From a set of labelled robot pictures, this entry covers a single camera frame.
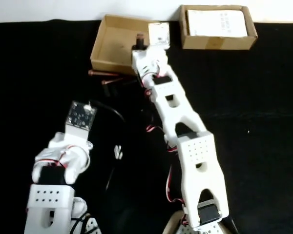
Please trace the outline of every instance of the cardboard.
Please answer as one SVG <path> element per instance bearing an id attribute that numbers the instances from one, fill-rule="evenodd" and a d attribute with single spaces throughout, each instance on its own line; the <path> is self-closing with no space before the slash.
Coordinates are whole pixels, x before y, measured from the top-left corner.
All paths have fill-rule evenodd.
<path id="1" fill-rule="evenodd" d="M 187 10 L 240 10 L 244 14 L 248 36 L 241 38 L 190 36 L 188 29 Z M 258 36 L 251 19 L 249 9 L 239 5 L 182 5 L 180 12 L 180 31 L 183 49 L 201 50 L 249 50 Z"/>
<path id="2" fill-rule="evenodd" d="M 135 75 L 131 68 L 131 47 L 137 33 L 149 45 L 148 24 L 155 21 L 105 15 L 101 21 L 90 60 L 94 70 Z"/>

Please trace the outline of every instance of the perforated bracket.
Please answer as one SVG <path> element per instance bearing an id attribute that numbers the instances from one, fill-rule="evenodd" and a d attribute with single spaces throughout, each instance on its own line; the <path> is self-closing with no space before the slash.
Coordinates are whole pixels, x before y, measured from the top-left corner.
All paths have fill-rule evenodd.
<path id="1" fill-rule="evenodd" d="M 212 204 L 218 211 L 216 210 L 213 217 L 209 215 L 210 221 L 219 221 L 228 216 L 225 180 L 217 160 L 213 134 L 205 131 L 198 133 L 196 138 L 181 136 L 178 138 L 177 149 L 182 168 L 181 191 L 190 226 L 198 229 L 203 225 L 206 219 L 200 220 L 199 210 L 209 212 L 205 207 Z M 205 189 L 213 195 L 210 204 L 199 203 L 201 193 Z"/>
<path id="2" fill-rule="evenodd" d="M 87 233 L 87 232 L 93 230 L 96 227 L 98 227 L 98 223 L 97 223 L 96 219 L 95 218 L 90 218 L 87 221 L 85 232 Z M 102 233 L 101 233 L 100 228 L 98 227 L 96 230 L 94 230 L 92 232 L 92 234 L 102 234 Z"/>
<path id="3" fill-rule="evenodd" d="M 219 223 L 205 225 L 197 231 L 194 231 L 189 225 L 180 225 L 175 234 L 227 234 L 220 228 Z"/>
<path id="4" fill-rule="evenodd" d="M 67 185 L 33 184 L 28 199 L 24 234 L 69 233 L 74 189 Z M 50 212 L 54 213 L 50 224 Z"/>

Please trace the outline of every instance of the screw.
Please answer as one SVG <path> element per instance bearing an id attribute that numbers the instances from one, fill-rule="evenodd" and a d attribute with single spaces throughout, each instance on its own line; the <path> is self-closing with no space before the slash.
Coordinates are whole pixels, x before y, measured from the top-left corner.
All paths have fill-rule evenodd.
<path id="1" fill-rule="evenodd" d="M 86 142 L 86 145 L 87 145 L 87 147 L 88 147 L 89 150 L 92 150 L 93 149 L 93 144 L 90 141 L 87 141 Z"/>

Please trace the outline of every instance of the instruction sheet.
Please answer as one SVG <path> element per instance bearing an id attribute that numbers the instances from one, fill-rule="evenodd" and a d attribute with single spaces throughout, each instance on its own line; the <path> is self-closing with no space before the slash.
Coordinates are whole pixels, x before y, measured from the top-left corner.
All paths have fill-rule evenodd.
<path id="1" fill-rule="evenodd" d="M 190 36 L 209 37 L 247 37 L 245 19 L 242 11 L 188 10 Z"/>

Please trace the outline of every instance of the white plastic bracket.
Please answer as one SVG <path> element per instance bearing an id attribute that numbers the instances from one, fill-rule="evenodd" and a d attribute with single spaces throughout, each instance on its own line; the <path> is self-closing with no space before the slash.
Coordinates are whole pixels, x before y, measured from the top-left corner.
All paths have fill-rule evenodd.
<path id="1" fill-rule="evenodd" d="M 68 234 L 74 189 L 67 185 L 38 185 L 30 188 L 24 234 Z M 50 224 L 50 212 L 54 212 Z"/>
<path id="2" fill-rule="evenodd" d="M 180 225 L 175 234 L 225 234 L 218 223 L 204 225 L 199 230 L 194 231 L 189 225 Z"/>

